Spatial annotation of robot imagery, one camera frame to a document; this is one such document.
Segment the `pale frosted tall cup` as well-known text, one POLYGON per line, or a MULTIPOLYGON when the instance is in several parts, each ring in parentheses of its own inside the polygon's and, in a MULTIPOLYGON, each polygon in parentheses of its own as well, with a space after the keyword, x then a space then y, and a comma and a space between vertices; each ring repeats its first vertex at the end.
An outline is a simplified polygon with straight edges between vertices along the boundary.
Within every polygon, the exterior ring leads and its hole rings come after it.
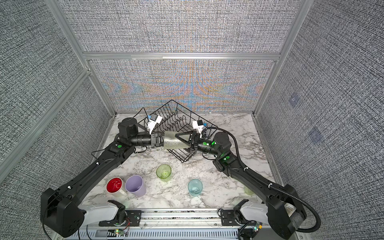
POLYGON ((163 144, 164 149, 166 149, 166 150, 189 149, 190 145, 179 140, 176 137, 176 134, 178 134, 178 132, 165 131, 165 134, 163 137, 164 138, 164 144, 163 144))

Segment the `black wire dish rack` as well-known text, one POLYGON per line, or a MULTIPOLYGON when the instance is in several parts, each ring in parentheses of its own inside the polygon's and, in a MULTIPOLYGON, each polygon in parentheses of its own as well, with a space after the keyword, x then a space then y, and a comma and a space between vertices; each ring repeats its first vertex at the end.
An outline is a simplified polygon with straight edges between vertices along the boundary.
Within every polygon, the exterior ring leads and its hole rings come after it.
MULTIPOLYGON (((155 114, 163 117, 160 124, 156 124, 154 132, 165 132, 165 131, 173 131, 179 133, 185 133, 192 131, 193 121, 202 121, 203 125, 206 127, 217 127, 210 121, 205 118, 199 116, 193 111, 187 109, 180 103, 170 100, 150 115, 155 114)), ((140 119, 138 122, 140 125, 147 127, 148 125, 148 117, 144 117, 140 119)), ((217 130, 206 130, 205 135, 202 136, 202 139, 209 140, 213 138, 217 130)), ((175 156, 181 163, 185 163, 190 160, 194 154, 188 153, 186 150, 168 150, 173 156, 175 156)))

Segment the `green transparent cup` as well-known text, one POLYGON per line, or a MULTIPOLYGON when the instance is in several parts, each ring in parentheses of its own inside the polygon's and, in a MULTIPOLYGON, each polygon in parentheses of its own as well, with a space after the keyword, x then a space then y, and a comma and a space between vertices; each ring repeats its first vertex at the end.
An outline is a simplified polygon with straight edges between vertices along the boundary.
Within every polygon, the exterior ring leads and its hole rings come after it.
POLYGON ((171 174, 172 168, 167 164, 160 165, 156 170, 157 177, 163 182, 169 182, 171 180, 171 174))

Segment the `teal transparent cup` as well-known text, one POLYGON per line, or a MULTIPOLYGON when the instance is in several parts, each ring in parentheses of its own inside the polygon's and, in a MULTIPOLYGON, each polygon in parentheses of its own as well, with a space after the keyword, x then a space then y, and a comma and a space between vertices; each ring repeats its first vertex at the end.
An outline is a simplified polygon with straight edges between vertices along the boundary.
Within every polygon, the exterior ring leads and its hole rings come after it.
POLYGON ((203 183, 198 179, 192 179, 188 183, 188 190, 191 196, 197 197, 203 190, 203 183))

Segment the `purple plastic cup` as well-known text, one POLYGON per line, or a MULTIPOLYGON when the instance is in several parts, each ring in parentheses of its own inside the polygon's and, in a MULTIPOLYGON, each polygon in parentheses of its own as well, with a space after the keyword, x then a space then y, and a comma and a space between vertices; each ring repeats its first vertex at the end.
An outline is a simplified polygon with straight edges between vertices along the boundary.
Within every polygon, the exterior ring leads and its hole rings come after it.
POLYGON ((125 183, 125 189, 136 197, 143 197, 147 192, 145 182, 139 175, 129 177, 125 183))

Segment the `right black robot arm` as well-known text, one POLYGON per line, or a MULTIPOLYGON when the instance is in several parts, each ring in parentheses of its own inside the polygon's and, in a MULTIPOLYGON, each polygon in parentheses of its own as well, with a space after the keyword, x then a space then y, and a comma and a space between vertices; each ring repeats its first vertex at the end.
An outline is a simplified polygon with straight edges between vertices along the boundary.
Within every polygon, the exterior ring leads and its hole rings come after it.
POLYGON ((300 199, 297 191, 290 185, 281 186, 250 169, 240 157, 239 145, 233 134, 220 128, 213 140, 202 138, 196 130, 186 133, 167 133, 164 146, 168 149, 184 149, 191 154, 202 152, 215 156, 213 164, 216 169, 231 177, 255 193, 262 203, 242 200, 234 207, 234 219, 242 227, 239 238, 245 238, 243 231, 250 225, 260 227, 267 223, 283 239, 289 239, 295 232, 308 233, 319 228, 301 228, 306 220, 306 209, 313 208, 300 199))

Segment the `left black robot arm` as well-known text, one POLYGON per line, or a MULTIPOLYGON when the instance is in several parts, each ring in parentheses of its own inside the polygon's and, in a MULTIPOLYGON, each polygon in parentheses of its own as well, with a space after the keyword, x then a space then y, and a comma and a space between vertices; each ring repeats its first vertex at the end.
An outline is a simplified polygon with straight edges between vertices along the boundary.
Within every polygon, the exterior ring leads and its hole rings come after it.
POLYGON ((48 188, 41 195, 42 227, 50 228, 66 238, 82 226, 102 221, 122 224, 125 207, 117 201, 105 205, 84 206, 83 199, 112 170, 123 164, 139 147, 164 145, 164 133, 140 125, 135 118, 126 118, 118 124, 119 133, 79 175, 56 190, 48 188))

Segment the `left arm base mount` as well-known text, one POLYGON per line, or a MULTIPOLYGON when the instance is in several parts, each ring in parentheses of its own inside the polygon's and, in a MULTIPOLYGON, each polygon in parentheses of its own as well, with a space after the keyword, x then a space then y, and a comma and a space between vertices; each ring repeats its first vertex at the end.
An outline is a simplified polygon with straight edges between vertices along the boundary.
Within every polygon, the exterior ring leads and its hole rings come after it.
POLYGON ((99 227, 138 227, 142 218, 141 210, 126 210, 126 206, 116 200, 108 200, 111 207, 117 207, 111 220, 99 222, 99 227))

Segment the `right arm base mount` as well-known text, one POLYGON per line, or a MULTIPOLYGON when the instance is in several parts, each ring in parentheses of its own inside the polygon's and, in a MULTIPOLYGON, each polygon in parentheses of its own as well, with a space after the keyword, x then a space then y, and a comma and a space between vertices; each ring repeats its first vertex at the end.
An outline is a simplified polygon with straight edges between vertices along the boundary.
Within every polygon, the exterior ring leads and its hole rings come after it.
POLYGON ((217 214, 221 219, 222 226, 242 226, 248 222, 244 215, 241 213, 241 207, 247 203, 248 199, 243 199, 232 209, 224 210, 218 209, 217 214))

